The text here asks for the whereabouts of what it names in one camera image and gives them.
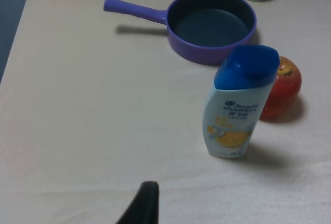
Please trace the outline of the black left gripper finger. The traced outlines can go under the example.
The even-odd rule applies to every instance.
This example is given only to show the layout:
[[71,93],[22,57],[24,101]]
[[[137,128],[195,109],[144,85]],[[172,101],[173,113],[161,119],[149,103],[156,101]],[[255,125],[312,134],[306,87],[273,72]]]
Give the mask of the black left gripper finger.
[[159,184],[146,181],[140,185],[135,197],[117,224],[158,224]]

